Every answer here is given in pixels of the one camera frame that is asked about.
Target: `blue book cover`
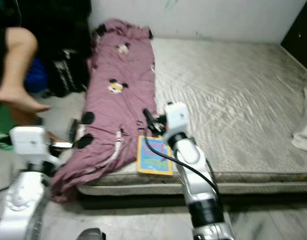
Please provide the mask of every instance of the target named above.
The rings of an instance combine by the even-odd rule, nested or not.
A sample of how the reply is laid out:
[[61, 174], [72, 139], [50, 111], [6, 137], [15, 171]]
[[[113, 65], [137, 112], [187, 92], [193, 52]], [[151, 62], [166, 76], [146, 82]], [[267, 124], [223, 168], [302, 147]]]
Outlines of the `blue book cover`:
[[[170, 147], [164, 144], [162, 138], [148, 136], [147, 140], [158, 152], [172, 155]], [[173, 175], [172, 162], [152, 152], [147, 147], [144, 136], [138, 137], [137, 168], [139, 173]]]

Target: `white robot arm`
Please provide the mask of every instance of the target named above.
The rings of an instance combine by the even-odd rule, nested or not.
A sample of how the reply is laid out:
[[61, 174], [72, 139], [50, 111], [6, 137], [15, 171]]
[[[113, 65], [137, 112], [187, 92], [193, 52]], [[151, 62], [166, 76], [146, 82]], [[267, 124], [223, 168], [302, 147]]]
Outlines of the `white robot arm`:
[[50, 141], [40, 126], [10, 131], [14, 151], [27, 165], [6, 193], [0, 240], [39, 239], [42, 215], [50, 196], [50, 177], [61, 166], [49, 154]]
[[165, 115], [153, 118], [143, 111], [148, 128], [160, 135], [173, 151], [175, 159], [154, 150], [154, 153], [177, 163], [182, 182], [182, 191], [191, 214], [194, 240], [234, 240], [231, 227], [225, 222], [220, 194], [213, 171], [204, 152], [187, 137], [189, 113], [184, 103], [169, 103]]

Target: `dark door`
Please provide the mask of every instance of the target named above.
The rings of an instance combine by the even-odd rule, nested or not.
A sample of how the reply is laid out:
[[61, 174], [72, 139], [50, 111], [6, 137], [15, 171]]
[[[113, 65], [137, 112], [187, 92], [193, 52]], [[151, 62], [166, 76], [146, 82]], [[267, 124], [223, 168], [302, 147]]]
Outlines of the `dark door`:
[[307, 68], [307, 2], [281, 45]]

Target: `black cable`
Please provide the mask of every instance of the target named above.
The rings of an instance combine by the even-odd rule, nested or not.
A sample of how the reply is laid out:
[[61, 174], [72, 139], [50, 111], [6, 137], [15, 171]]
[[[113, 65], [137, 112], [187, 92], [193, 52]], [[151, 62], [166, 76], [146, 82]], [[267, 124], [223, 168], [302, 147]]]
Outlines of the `black cable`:
[[6, 187], [4, 187], [4, 188], [1, 188], [1, 189], [0, 189], [0, 193], [3, 192], [3, 191], [5, 191], [5, 190], [7, 190], [9, 187], [10, 187], [10, 186], [6, 186]]
[[[176, 164], [179, 164], [179, 165], [181, 165], [181, 166], [183, 166], [183, 167], [189, 169], [190, 171], [194, 172], [194, 173], [197, 174], [199, 177], [201, 177], [203, 180], [205, 180], [205, 181], [212, 187], [212, 189], [215, 191], [215, 193], [216, 193], [216, 195], [217, 195], [217, 197], [218, 197], [217, 201], [218, 201], [220, 207], [223, 209], [223, 203], [222, 203], [221, 198], [220, 198], [220, 193], [219, 193], [217, 184], [214, 184], [214, 183], [213, 183], [212, 181], [210, 181], [206, 176], [204, 176], [201, 172], [197, 171], [197, 170], [194, 169], [193, 167], [191, 167], [191, 166], [189, 166], [189, 165], [183, 163], [182, 161], [179, 161], [179, 160], [177, 159], [177, 151], [174, 153], [175, 158], [173, 158], [173, 157], [171, 157], [171, 156], [168, 156], [168, 155], [166, 155], [166, 154], [163, 154], [163, 153], [161, 153], [161, 152], [155, 150], [155, 149], [149, 144], [149, 142], [148, 142], [148, 139], [147, 139], [147, 129], [148, 129], [148, 128], [146, 128], [146, 129], [144, 130], [144, 141], [145, 141], [145, 144], [147, 145], [147, 147], [148, 147], [152, 152], [154, 152], [155, 154], [157, 154], [158, 156], [163, 157], [163, 158], [165, 158], [165, 159], [168, 159], [168, 160], [170, 160], [170, 161], [172, 161], [172, 162], [174, 162], [174, 163], [176, 163]], [[206, 162], [207, 162], [207, 165], [208, 165], [208, 167], [209, 167], [209, 169], [210, 169], [211, 177], [213, 178], [213, 181], [215, 181], [215, 179], [214, 179], [214, 177], [215, 177], [214, 171], [213, 171], [213, 169], [212, 169], [212, 167], [211, 167], [209, 161], [207, 160], [207, 158], [206, 158]]]

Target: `pink pajamas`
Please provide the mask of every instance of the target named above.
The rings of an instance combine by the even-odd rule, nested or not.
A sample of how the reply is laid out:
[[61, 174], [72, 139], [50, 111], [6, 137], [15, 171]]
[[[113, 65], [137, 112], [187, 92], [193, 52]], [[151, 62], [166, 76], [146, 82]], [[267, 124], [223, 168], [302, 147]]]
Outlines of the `pink pajamas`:
[[148, 27], [120, 20], [99, 26], [82, 115], [84, 136], [52, 180], [52, 198], [66, 202], [85, 184], [136, 160], [143, 109], [156, 112], [155, 59]]

